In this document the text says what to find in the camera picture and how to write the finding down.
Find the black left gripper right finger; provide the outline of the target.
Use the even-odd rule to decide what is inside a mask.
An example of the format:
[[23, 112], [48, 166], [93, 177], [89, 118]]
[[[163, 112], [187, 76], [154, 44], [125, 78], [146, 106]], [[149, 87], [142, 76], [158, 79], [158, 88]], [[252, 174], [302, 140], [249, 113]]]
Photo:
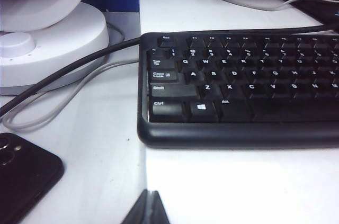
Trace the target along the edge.
[[149, 223], [170, 224], [158, 191], [152, 191], [150, 193], [150, 202], [151, 204], [150, 204]]

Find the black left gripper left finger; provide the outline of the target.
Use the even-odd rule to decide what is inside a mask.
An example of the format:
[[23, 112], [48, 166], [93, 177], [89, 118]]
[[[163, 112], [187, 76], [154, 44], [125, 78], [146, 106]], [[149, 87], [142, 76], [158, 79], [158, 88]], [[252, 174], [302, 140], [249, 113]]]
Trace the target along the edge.
[[142, 224], [150, 223], [150, 217], [147, 213], [147, 200], [149, 192], [143, 190], [137, 201], [134, 203], [132, 208], [129, 210], [123, 220], [123, 224]]

